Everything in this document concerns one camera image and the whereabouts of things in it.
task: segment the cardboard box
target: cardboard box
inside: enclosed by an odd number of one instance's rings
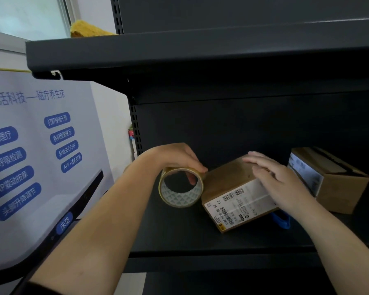
[[[353,213],[369,182],[369,175],[317,147],[293,148],[288,167],[332,212]]]
[[[222,233],[278,209],[252,166],[240,157],[208,172],[203,180],[202,205]]]

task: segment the forearm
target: forearm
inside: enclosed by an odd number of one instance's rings
[[[162,166],[144,153],[33,275],[63,294],[112,294]]]
[[[297,220],[314,242],[336,292],[369,294],[369,249],[365,244],[315,201]]]

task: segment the person's left hand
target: person's left hand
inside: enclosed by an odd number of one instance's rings
[[[157,146],[149,149],[162,164],[162,168],[185,168],[196,169],[200,173],[205,173],[208,168],[199,162],[196,154],[186,143],[175,143]],[[186,172],[190,184],[196,184],[196,177],[192,173]]]

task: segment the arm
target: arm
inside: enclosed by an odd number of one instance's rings
[[[206,172],[184,143],[140,155],[71,230],[30,281],[62,294],[113,294],[157,175],[165,167]]]
[[[310,235],[336,292],[369,294],[369,248],[326,211],[288,167],[257,152],[243,160],[258,164],[253,167],[255,176]]]

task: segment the window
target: window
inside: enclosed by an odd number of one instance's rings
[[[69,37],[72,0],[0,0],[0,49],[24,53],[27,40]]]

